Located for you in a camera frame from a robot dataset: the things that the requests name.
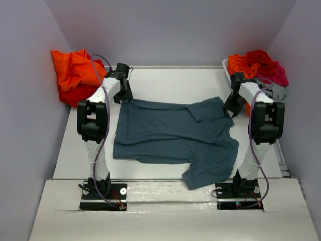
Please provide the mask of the blue-grey t shirt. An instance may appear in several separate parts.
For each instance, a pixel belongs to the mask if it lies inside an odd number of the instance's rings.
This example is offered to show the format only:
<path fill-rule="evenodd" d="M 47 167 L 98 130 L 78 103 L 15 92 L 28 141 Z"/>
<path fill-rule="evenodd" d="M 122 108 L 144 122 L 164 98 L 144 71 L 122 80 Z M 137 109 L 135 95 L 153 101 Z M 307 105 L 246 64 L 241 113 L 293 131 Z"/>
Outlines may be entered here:
<path fill-rule="evenodd" d="M 234 125 L 213 97 L 192 104 L 134 99 L 121 104 L 113 157 L 145 164 L 182 164 L 182 178 L 191 190 L 230 177 L 238 141 L 230 136 Z"/>

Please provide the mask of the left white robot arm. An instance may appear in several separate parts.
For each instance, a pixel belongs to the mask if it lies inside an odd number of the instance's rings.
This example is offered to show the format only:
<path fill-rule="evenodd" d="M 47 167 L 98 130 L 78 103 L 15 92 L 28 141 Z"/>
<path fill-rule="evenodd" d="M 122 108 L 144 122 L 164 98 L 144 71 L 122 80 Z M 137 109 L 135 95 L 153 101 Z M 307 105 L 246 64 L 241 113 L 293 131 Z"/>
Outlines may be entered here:
<path fill-rule="evenodd" d="M 128 65 L 118 63 L 116 69 L 103 78 L 102 85 L 77 106 L 77 133 L 84 141 L 90 165 L 86 190 L 99 198 L 106 198 L 111 192 L 104 149 L 110 128 L 110 102 L 120 104 L 133 99 L 129 84 L 131 70 Z"/>

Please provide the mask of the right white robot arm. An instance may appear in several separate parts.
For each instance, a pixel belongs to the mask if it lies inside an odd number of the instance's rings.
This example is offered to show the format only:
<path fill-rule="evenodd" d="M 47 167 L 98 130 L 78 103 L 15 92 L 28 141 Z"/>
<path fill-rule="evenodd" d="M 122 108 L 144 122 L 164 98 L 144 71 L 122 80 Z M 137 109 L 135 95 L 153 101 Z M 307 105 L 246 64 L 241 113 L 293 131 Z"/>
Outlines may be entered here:
<path fill-rule="evenodd" d="M 254 79 L 246 79 L 241 72 L 231 75 L 230 84 L 231 93 L 223 111 L 236 117 L 246 103 L 250 105 L 249 147 L 229 188 L 232 195 L 241 198 L 258 187 L 259 168 L 265 154 L 283 134 L 285 105 L 272 100 Z"/>

